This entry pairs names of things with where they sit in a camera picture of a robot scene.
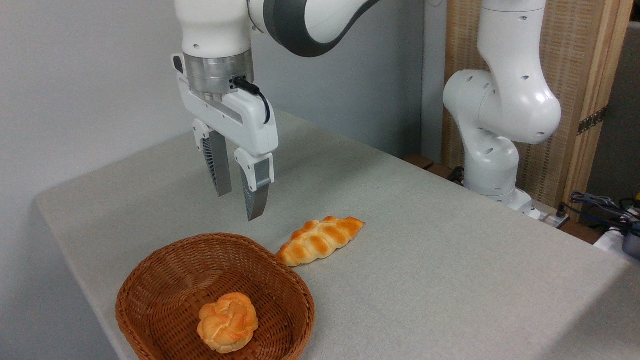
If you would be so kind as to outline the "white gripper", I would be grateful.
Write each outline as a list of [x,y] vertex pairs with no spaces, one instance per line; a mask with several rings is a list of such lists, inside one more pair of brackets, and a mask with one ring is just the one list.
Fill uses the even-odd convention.
[[172,63],[183,104],[197,118],[192,123],[196,146],[219,197],[233,191],[226,138],[240,146],[234,158],[240,167],[247,220],[253,221],[264,213],[269,186],[275,182],[271,152],[279,145],[274,110],[266,112],[267,102],[233,82],[254,81],[253,55],[173,54]]

